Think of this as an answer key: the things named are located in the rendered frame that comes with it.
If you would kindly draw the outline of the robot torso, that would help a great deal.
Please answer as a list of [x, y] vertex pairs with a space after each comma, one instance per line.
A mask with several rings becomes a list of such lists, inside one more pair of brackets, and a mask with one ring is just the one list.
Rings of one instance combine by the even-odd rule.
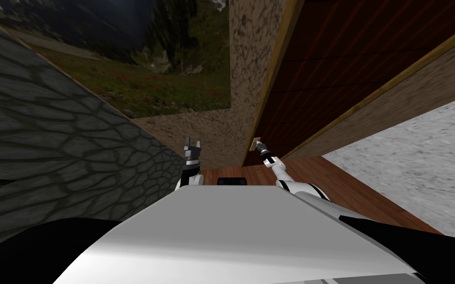
[[309, 184], [187, 185], [90, 245], [54, 284], [424, 284]]

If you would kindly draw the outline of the landscape picture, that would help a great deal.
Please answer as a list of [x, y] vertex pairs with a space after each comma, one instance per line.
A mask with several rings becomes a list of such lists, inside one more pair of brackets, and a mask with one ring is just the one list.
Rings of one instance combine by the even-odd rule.
[[228, 0], [0, 0], [0, 26], [130, 118], [230, 108]]

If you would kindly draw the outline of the dark brown wooden door leaf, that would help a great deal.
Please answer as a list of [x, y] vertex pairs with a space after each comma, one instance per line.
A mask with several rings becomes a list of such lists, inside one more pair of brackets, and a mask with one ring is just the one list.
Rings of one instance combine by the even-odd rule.
[[283, 157], [455, 34], [455, 0], [305, 0], [255, 130]]

